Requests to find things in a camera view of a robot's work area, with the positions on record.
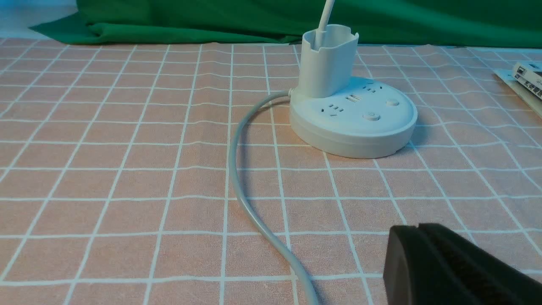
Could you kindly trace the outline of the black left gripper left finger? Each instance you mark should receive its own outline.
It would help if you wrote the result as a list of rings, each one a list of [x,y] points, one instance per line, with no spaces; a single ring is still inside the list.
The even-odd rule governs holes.
[[[414,226],[390,228],[383,280],[390,305],[451,305],[455,284],[446,262]]]

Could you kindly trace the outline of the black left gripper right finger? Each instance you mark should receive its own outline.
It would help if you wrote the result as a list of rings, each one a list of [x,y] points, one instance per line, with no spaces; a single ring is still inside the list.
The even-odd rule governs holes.
[[[478,304],[541,304],[541,283],[443,225],[425,223],[418,228],[439,251],[453,278],[459,280]]]

